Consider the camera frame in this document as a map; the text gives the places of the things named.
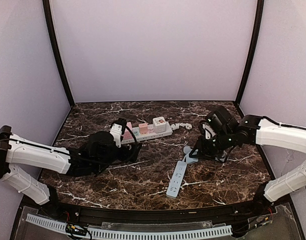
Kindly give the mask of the pink cube socket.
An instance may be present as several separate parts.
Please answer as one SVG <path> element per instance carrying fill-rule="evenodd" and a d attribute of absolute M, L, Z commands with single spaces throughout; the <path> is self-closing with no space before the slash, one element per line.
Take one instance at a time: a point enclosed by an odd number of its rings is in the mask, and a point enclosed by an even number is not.
<path fill-rule="evenodd" d="M 124 134 L 122 135 L 124 141 L 133 139 L 132 134 L 131 134 L 132 130 L 133 130 L 132 123 L 129 121 L 126 124 Z"/>

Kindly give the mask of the light blue power strip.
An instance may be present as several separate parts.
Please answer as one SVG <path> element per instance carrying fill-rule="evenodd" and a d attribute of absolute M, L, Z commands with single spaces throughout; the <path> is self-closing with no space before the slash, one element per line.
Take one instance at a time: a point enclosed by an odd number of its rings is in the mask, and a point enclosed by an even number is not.
<path fill-rule="evenodd" d="M 175 199 L 178 196 L 187 166 L 188 164 L 185 161 L 179 160 L 177 162 L 166 191 L 168 198 Z"/>

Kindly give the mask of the pink usb charger plug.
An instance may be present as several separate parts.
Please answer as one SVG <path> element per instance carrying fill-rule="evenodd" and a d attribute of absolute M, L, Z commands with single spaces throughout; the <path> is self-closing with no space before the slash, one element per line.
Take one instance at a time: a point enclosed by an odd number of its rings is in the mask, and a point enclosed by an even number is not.
<path fill-rule="evenodd" d="M 139 128 L 139 133 L 141 135 L 145 135 L 148 133 L 148 124 L 147 123 L 140 123 L 138 125 L 138 128 Z"/>

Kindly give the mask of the white multicolour power strip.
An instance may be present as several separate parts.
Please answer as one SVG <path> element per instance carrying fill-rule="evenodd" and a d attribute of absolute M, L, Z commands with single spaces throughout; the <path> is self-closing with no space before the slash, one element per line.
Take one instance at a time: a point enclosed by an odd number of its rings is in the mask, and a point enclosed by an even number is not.
<path fill-rule="evenodd" d="M 148 125 L 147 133 L 144 133 L 144 134 L 140 133 L 140 128 L 138 126 L 133 127 L 131 130 L 134 136 L 136 137 L 137 142 L 143 142 L 143 141 L 148 141 L 152 139 L 163 138 L 163 137 L 171 136 L 173 134 L 173 130 L 171 129 L 171 126 L 168 121 L 166 122 L 166 131 L 164 132 L 156 133 L 154 131 L 153 124 Z"/>

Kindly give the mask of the white cube socket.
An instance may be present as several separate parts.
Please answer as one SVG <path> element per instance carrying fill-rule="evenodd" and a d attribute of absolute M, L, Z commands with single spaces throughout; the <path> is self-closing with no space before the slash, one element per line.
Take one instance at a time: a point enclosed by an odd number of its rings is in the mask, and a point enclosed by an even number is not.
<path fill-rule="evenodd" d="M 153 130 L 155 133 L 164 133 L 167 130 L 167 122 L 163 116 L 152 119 Z"/>

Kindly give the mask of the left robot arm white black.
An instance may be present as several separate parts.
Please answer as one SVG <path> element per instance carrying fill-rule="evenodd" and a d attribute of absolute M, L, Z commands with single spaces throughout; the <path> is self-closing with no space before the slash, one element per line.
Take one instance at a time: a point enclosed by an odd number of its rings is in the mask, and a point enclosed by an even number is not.
<path fill-rule="evenodd" d="M 55 147 L 26 140 L 4 125 L 0 128 L 0 180 L 40 206 L 57 207 L 54 187 L 37 181 L 20 164 L 47 169 L 70 177 L 99 175 L 113 165 L 134 163 L 142 147 L 135 141 L 122 145 L 126 127 L 113 124 L 110 131 L 92 134 L 79 148 Z"/>

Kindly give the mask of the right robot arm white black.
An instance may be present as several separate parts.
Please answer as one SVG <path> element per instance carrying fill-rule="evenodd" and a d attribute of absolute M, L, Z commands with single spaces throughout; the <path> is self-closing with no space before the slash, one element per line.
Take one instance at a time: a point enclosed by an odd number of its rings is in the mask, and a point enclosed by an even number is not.
<path fill-rule="evenodd" d="M 199 123 L 201 135 L 189 156 L 226 162 L 230 152 L 243 145 L 273 146 L 306 154 L 306 127 L 277 122 L 267 116 L 245 115 L 237 121 L 222 105 Z M 306 187 L 306 160 L 281 177 L 263 183 L 253 200 L 273 203 Z"/>

